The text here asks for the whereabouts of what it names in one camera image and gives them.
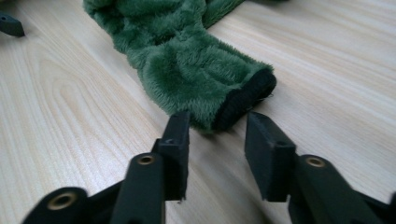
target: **brass grommet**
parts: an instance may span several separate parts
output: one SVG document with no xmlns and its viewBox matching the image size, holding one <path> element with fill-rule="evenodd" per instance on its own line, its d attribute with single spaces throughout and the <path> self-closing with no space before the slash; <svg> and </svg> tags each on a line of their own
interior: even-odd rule
<svg viewBox="0 0 396 224">
<path fill-rule="evenodd" d="M 309 165 L 315 166 L 315 167 L 318 167 L 318 168 L 321 168 L 321 167 L 325 167 L 325 166 L 326 166 L 326 163 L 324 163 L 323 160 L 321 160 L 321 159 L 319 159 L 319 158 L 316 158 L 316 157 L 309 157 L 309 158 L 306 158 L 305 161 L 306 161 L 306 163 L 308 163 Z"/>
<path fill-rule="evenodd" d="M 51 199 L 47 207 L 49 210 L 61 210 L 70 206 L 76 200 L 77 194 L 75 192 L 66 192 Z"/>
<path fill-rule="evenodd" d="M 154 162 L 154 157 L 152 156 L 144 156 L 139 158 L 139 160 L 137 161 L 137 163 L 139 163 L 140 165 L 149 165 L 152 164 Z"/>
</svg>

